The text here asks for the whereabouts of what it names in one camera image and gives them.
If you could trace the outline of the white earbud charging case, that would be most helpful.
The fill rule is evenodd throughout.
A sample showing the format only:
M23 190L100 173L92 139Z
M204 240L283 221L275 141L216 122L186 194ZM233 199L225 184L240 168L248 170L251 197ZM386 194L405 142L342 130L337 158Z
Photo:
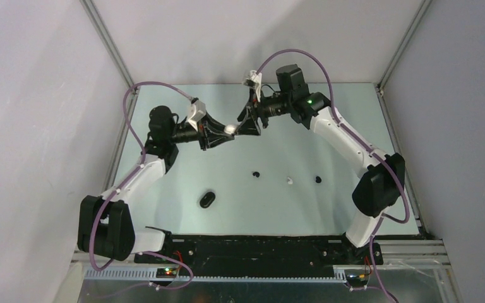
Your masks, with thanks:
M224 127L224 133L235 136L237 133L238 124L227 124Z

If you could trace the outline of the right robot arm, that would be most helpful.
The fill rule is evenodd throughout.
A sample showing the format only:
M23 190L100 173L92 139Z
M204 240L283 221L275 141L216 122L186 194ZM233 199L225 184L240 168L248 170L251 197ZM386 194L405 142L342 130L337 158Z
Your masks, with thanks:
M301 68L290 64L276 71L279 90L262 93L262 74L252 70L243 80L249 99L237 120L236 133L259 136L271 117L291 119L321 136L351 165L359 178L352 193L357 208L345 233L349 242L342 246L343 258L360 263L368 254L366 244L380 227L380 220L399 200L405 199L405 160L390 155L365 140L321 92L310 92Z

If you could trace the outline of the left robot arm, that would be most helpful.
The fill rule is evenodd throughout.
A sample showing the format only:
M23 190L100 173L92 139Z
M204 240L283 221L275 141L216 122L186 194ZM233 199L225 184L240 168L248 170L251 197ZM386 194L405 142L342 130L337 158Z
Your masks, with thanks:
M118 261L150 251L159 263L170 261L174 245L165 240L168 233L155 227L135 227L133 207L172 168L178 144L197 141L207 150L232 141L238 128L213 119L200 102L189 106L189 115L181 122L164 105L153 108L149 118L147 140L129 172L102 194L81 201L79 250Z

